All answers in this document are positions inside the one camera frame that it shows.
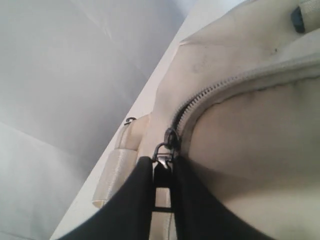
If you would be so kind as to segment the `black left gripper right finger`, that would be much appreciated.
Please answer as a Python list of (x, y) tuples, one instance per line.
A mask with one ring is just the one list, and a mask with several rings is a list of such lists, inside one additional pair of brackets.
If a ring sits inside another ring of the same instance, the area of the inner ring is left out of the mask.
[(173, 161), (180, 240), (317, 240), (320, 175), (240, 177), (177, 157)]

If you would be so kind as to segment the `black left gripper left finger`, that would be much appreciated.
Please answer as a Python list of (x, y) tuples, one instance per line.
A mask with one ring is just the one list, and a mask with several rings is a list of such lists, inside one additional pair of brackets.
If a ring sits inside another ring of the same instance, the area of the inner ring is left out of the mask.
[(153, 207), (153, 162), (144, 156), (98, 212), (60, 239), (148, 240)]

